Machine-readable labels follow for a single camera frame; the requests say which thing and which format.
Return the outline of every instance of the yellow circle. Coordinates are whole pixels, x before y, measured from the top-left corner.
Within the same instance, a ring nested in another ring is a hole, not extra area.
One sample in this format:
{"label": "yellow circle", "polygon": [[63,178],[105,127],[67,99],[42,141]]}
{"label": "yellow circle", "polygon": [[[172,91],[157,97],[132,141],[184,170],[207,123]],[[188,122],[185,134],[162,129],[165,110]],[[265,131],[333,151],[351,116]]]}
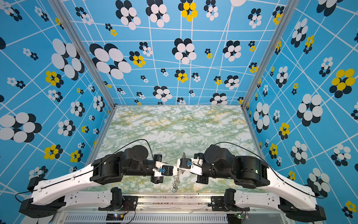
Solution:
{"label": "yellow circle", "polygon": [[340,84],[337,85],[337,89],[342,91],[347,85],[344,82],[341,82]]}
{"label": "yellow circle", "polygon": [[353,78],[353,77],[349,77],[349,78],[345,81],[345,84],[346,84],[347,86],[352,86],[354,83],[355,83],[355,78]]}
{"label": "yellow circle", "polygon": [[194,18],[196,18],[196,17],[198,16],[198,11],[197,11],[197,10],[193,10],[193,11],[192,11],[192,16],[193,16]]}
{"label": "yellow circle", "polygon": [[184,18],[185,18],[187,15],[188,15],[188,12],[187,12],[187,11],[185,11],[185,10],[183,10],[183,11],[182,11],[182,17],[184,17]]}
{"label": "yellow circle", "polygon": [[189,3],[184,3],[183,5],[185,10],[188,10],[190,8],[190,4]]}
{"label": "yellow circle", "polygon": [[339,83],[340,83],[340,79],[339,79],[339,78],[334,78],[334,79],[332,80],[332,85],[334,85],[334,86],[338,85]]}
{"label": "yellow circle", "polygon": [[193,16],[192,16],[192,15],[188,15],[188,16],[187,16],[187,21],[188,21],[188,22],[191,22],[192,20],[193,20]]}
{"label": "yellow circle", "polygon": [[345,71],[346,77],[352,77],[354,75],[354,69],[350,68],[347,71]]}
{"label": "yellow circle", "polygon": [[337,72],[336,76],[337,76],[338,78],[342,78],[342,77],[344,76],[344,70],[343,70],[343,69],[339,70],[339,71]]}
{"label": "yellow circle", "polygon": [[197,5],[195,3],[190,4],[190,9],[195,10],[197,8]]}

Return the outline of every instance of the wallpaper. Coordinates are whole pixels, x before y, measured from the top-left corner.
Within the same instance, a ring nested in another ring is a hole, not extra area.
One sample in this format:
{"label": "wallpaper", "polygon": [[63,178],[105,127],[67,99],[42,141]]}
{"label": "wallpaper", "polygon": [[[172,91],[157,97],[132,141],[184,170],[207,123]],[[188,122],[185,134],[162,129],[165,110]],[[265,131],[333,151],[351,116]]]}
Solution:
{"label": "wallpaper", "polygon": [[47,1],[0,9],[0,223],[48,223],[14,195],[84,167],[110,108]]}
{"label": "wallpaper", "polygon": [[[141,138],[149,141],[153,154],[161,154],[162,161],[172,165],[176,165],[183,153],[187,158],[192,158],[195,153],[204,153],[211,144],[221,141],[232,142],[259,153],[239,105],[120,106],[114,114],[97,158],[112,154],[125,144]],[[139,144],[149,150],[145,141],[135,142],[126,148]],[[227,143],[221,143],[220,146],[236,156],[253,156]],[[244,189],[229,179],[209,178],[208,185],[198,184],[196,180],[197,176],[188,171],[180,174],[180,182],[175,182],[177,192],[224,193],[227,188],[264,192],[260,189]],[[171,193],[173,182],[173,176],[164,177],[161,184],[150,182],[149,176],[124,176],[121,182],[87,190],[103,191],[119,187],[123,193]]]}
{"label": "wallpaper", "polygon": [[62,0],[117,104],[238,105],[287,0]]}
{"label": "wallpaper", "polygon": [[358,2],[300,1],[246,112],[272,167],[357,223]]}

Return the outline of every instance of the black cable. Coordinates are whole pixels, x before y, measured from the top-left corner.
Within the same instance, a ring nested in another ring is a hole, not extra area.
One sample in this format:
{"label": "black cable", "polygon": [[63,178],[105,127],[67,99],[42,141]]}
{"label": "black cable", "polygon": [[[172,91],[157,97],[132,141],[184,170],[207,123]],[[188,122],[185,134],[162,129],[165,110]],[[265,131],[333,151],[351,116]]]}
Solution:
{"label": "black cable", "polygon": [[[232,145],[235,145],[235,146],[237,146],[237,147],[240,147],[240,148],[242,148],[242,149],[245,149],[244,147],[241,147],[241,146],[239,146],[239,145],[237,145],[237,144],[234,144],[234,143],[231,143],[231,142],[218,142],[218,143],[216,143],[215,145],[220,144],[220,143],[228,143],[228,144],[232,144]],[[257,155],[256,153],[254,153],[254,152],[252,152],[252,151],[250,151],[250,150],[248,150],[248,149],[245,149],[245,150],[248,151],[248,152],[251,152],[251,153],[254,154],[254,155],[256,155],[257,157],[259,157],[260,159],[262,159],[262,161],[265,161],[263,158],[261,158],[261,156]],[[278,176],[277,173],[276,173],[276,171],[275,171],[269,164],[268,164],[268,167],[271,168],[271,170],[274,172],[274,174],[277,176],[278,179],[282,180],[282,181],[283,181],[284,183],[286,183],[287,185],[289,185],[289,186],[293,187],[294,189],[299,190],[299,191],[301,191],[302,193],[305,193],[305,194],[307,194],[307,195],[309,195],[309,196],[311,196],[311,197],[315,197],[315,198],[318,198],[318,199],[324,199],[324,197],[316,197],[316,196],[313,196],[313,195],[311,195],[311,194],[309,194],[309,193],[306,193],[306,192],[304,192],[304,191],[302,191],[302,190],[300,190],[300,189],[298,189],[298,188],[292,186],[291,184],[289,184],[289,183],[287,183],[286,181],[284,181],[280,176]]]}

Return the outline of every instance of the green marble tabletop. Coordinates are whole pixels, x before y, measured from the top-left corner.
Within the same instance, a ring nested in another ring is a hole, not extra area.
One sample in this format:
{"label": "green marble tabletop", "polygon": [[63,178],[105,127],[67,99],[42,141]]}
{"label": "green marble tabletop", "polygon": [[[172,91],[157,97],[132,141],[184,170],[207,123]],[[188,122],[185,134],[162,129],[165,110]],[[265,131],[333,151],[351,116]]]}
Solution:
{"label": "green marble tabletop", "polygon": [[[204,153],[211,144],[222,141],[259,153],[239,105],[140,105],[117,107],[97,158],[112,154],[125,144],[141,138],[149,141],[153,154],[161,154],[162,161],[172,165],[182,157],[183,152],[187,158],[192,158],[195,153]],[[145,141],[135,142],[126,148],[137,144],[148,148]],[[220,146],[236,156],[252,156],[230,144],[221,143]],[[162,184],[155,185],[150,182],[150,177],[124,176],[121,182],[86,190],[103,191],[118,187],[123,193],[169,193],[173,189],[173,180],[173,177],[164,177]],[[227,188],[264,192],[244,189],[229,179],[209,178],[208,185],[198,184],[196,180],[196,175],[184,172],[180,175],[178,192],[223,193]]]}

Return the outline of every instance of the ventilation grille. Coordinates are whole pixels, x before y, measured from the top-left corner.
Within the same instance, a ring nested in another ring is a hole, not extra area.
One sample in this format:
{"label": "ventilation grille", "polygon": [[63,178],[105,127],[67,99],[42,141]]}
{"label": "ventilation grille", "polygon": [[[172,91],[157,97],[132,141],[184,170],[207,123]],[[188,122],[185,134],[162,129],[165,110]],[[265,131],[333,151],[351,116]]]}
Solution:
{"label": "ventilation grille", "polygon": [[[106,221],[107,214],[69,213],[65,224],[76,223],[128,223],[134,214],[128,214],[122,221]],[[131,223],[228,223],[226,214],[136,214]]]}

